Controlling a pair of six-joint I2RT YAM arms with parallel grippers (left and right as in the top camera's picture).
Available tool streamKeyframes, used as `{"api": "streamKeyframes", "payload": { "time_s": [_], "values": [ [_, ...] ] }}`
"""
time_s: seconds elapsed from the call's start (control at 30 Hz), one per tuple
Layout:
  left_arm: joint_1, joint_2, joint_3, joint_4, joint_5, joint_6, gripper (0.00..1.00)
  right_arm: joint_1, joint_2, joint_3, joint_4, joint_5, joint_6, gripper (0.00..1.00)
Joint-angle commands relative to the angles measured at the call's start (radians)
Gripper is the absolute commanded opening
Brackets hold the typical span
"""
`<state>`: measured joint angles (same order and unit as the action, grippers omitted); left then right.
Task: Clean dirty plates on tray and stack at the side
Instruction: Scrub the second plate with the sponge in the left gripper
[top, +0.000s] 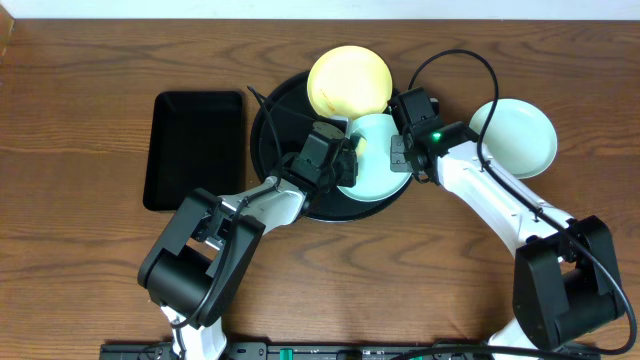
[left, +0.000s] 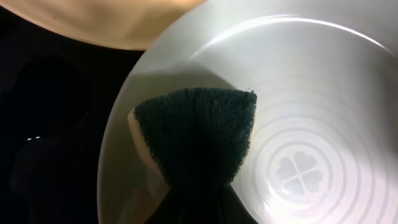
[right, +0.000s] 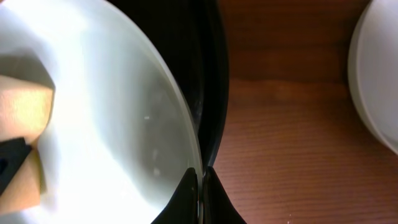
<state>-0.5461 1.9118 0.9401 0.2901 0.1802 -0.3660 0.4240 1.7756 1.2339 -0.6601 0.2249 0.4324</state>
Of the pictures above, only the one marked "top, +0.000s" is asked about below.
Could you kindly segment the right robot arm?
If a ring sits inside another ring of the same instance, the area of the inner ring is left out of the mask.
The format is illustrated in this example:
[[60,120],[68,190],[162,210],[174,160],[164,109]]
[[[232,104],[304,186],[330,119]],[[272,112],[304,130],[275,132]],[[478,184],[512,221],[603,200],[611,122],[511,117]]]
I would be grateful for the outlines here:
[[628,352],[638,336],[608,226],[596,216],[578,220],[536,195],[507,171],[464,123],[436,115],[396,123],[391,168],[425,175],[459,197],[497,234],[515,260],[513,312],[485,345],[451,347],[491,359],[586,359],[600,348],[572,341],[627,317]]

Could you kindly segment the yellow plastic plate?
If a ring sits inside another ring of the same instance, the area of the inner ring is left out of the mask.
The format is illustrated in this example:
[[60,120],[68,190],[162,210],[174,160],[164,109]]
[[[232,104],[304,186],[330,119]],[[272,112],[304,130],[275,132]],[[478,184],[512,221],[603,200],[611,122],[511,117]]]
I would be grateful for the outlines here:
[[356,120],[382,113],[392,90],[392,75],[385,61],[372,50],[353,45],[324,53],[307,78],[309,102],[325,118]]

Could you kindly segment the yellow green sponge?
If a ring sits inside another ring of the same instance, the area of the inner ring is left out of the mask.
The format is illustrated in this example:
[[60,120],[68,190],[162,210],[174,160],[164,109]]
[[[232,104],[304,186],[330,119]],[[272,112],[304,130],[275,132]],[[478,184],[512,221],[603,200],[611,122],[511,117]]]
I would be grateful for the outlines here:
[[352,136],[350,140],[354,146],[356,156],[361,157],[366,151],[368,144],[367,140],[359,135]]

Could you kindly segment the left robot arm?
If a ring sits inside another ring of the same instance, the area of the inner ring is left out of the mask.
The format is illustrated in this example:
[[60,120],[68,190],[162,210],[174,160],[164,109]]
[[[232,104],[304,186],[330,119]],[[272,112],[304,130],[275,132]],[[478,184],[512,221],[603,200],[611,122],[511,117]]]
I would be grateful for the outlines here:
[[261,238],[294,223],[331,188],[354,185],[356,175],[352,149],[304,150],[286,155],[261,185],[243,193],[191,192],[137,275],[172,328],[172,358],[220,358],[227,346],[221,317]]

